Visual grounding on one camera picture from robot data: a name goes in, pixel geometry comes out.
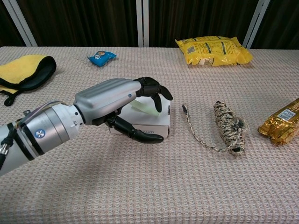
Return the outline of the left robot hand grey black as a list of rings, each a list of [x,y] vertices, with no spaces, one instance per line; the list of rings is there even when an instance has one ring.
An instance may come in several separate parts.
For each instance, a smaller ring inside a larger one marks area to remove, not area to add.
[[[76,93],[73,104],[85,125],[106,124],[132,140],[144,144],[158,144],[163,142],[163,136],[136,129],[119,115],[123,107],[139,97],[150,97],[156,111],[161,112],[160,95],[167,100],[173,100],[170,91],[151,77],[113,78]]]

